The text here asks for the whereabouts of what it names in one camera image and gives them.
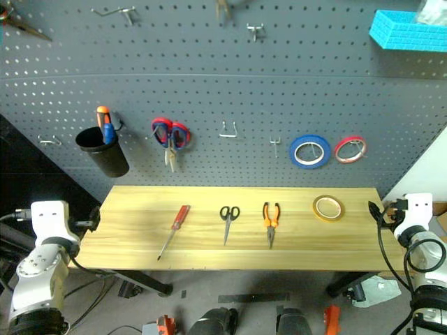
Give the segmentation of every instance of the yellow tape roll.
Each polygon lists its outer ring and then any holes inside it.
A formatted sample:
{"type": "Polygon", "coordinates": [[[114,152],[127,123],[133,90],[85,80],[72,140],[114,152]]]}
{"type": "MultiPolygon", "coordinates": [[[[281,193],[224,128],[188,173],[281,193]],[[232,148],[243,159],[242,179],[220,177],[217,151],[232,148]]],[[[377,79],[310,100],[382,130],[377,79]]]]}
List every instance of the yellow tape roll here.
{"type": "Polygon", "coordinates": [[[330,195],[320,195],[319,197],[315,198],[314,203],[312,205],[312,209],[314,210],[315,215],[317,215],[321,220],[324,221],[337,221],[344,214],[343,204],[334,197],[331,197],[330,195]],[[337,214],[326,215],[320,210],[319,205],[325,201],[328,201],[336,206],[337,214]]]}

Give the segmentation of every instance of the blue tape roll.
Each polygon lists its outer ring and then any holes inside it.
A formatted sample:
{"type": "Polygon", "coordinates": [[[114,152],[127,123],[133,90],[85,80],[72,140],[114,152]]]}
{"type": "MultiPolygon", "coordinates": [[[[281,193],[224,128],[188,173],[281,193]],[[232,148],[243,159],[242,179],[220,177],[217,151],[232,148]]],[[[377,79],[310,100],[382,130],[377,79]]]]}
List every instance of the blue tape roll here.
{"type": "Polygon", "coordinates": [[[299,166],[302,169],[316,169],[323,165],[325,165],[330,158],[330,145],[329,142],[326,141],[324,138],[318,135],[304,135],[296,138],[292,144],[291,148],[289,150],[289,154],[292,160],[292,163],[299,166]],[[322,151],[322,154],[315,158],[313,161],[304,161],[301,158],[297,156],[297,151],[300,147],[303,147],[307,144],[314,144],[315,146],[319,147],[319,149],[322,151]]]}

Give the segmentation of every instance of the white wall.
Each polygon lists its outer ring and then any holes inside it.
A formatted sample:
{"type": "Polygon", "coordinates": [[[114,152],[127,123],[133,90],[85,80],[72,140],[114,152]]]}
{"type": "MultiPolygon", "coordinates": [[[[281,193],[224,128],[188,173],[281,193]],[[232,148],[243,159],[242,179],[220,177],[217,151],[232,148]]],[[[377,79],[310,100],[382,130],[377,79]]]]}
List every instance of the white wall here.
{"type": "Polygon", "coordinates": [[[433,201],[447,201],[447,128],[418,159],[383,201],[405,193],[430,192],[433,201]]]}

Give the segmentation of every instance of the gray floor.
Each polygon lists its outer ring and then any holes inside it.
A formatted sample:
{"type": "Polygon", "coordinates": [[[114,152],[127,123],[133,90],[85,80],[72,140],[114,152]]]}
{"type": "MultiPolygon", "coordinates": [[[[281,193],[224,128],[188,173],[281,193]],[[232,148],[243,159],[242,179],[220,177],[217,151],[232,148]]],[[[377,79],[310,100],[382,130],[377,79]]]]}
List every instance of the gray floor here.
{"type": "MultiPolygon", "coordinates": [[[[143,292],[137,297],[123,299],[117,296],[121,281],[89,314],[72,335],[106,335],[120,325],[142,325],[163,314],[174,316],[185,334],[192,324],[208,309],[234,307],[240,312],[238,335],[274,334],[278,306],[298,307],[307,316],[314,335],[323,335],[323,311],[330,304],[342,308],[340,335],[389,334],[409,312],[409,295],[402,295],[369,308],[355,308],[343,297],[331,299],[325,287],[331,282],[332,272],[316,271],[161,271],[151,275],[163,282],[174,284],[170,297],[162,298],[154,292],[143,292]],[[290,301],[271,301],[250,304],[218,304],[219,295],[254,293],[290,293],[290,301]]],[[[72,270],[66,282],[67,291],[89,281],[93,276],[72,270]]],[[[79,291],[65,301],[64,316],[73,321],[91,304],[101,289],[101,282],[79,291]]],[[[1,326],[4,329],[10,303],[10,294],[0,297],[1,326]]],[[[132,329],[120,329],[114,335],[137,334],[132,329]]]]}

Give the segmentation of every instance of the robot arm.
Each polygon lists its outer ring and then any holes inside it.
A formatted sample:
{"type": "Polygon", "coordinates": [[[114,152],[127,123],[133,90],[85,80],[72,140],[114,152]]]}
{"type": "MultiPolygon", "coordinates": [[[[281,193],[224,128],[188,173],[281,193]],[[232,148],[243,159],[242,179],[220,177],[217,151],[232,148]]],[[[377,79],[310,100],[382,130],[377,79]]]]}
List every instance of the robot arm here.
{"type": "Polygon", "coordinates": [[[13,293],[8,335],[65,334],[68,323],[61,314],[64,281],[70,258],[79,252],[80,238],[68,226],[64,201],[34,202],[31,219],[36,247],[17,266],[19,282],[13,293]]]}
{"type": "MultiPolygon", "coordinates": [[[[410,266],[414,270],[413,280],[407,272],[413,319],[413,327],[407,334],[447,334],[447,245],[428,231],[432,218],[432,195],[408,194],[391,207],[396,209],[394,217],[399,219],[386,227],[407,249],[405,267],[410,266]]],[[[372,215],[379,224],[381,218],[378,219],[373,211],[372,215]]]]}

